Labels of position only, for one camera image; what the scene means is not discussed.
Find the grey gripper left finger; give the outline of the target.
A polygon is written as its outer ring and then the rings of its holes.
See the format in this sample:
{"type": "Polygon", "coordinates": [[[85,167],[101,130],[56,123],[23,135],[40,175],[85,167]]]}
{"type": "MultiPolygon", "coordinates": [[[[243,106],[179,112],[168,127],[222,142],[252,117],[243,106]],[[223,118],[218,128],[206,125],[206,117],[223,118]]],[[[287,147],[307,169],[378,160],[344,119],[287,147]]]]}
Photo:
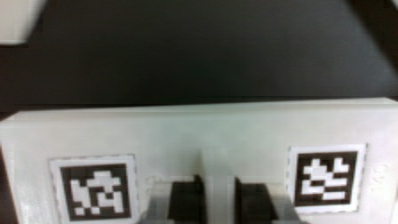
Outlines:
{"type": "Polygon", "coordinates": [[[202,180],[156,182],[143,224],[202,224],[202,180]]]}

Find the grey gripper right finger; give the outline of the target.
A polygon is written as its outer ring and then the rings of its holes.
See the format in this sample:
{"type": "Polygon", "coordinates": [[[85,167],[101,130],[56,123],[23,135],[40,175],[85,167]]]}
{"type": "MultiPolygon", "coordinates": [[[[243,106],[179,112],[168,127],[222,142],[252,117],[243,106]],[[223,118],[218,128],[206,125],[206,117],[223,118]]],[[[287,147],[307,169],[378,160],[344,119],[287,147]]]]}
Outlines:
{"type": "Polygon", "coordinates": [[[234,224],[300,224],[289,202],[271,199],[264,184],[234,179],[234,224]]]}

